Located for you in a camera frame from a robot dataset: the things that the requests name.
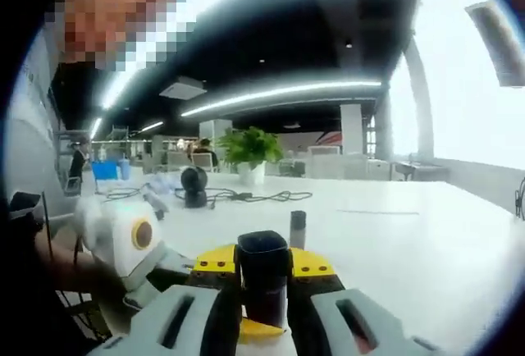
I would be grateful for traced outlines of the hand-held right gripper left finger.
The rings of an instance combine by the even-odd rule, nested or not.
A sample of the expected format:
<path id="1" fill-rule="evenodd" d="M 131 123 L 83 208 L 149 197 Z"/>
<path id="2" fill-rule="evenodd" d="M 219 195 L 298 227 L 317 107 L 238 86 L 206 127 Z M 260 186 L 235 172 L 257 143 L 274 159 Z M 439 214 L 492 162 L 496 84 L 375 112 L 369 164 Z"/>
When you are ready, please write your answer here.
<path id="1" fill-rule="evenodd" d="M 228 244 L 197 257 L 183 285 L 162 292 L 97 355 L 234 355 L 242 316 L 240 265 Z"/>

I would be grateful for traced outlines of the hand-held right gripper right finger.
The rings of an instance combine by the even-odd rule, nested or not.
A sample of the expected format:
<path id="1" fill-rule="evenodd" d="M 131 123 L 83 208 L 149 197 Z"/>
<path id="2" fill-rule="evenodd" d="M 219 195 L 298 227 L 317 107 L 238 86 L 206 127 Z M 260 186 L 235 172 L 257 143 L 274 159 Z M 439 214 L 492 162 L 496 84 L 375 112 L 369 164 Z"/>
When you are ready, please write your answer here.
<path id="1" fill-rule="evenodd" d="M 347 289 L 321 255 L 290 249 L 287 321 L 298 355 L 440 355 L 408 337 L 400 319 L 357 289 Z"/>

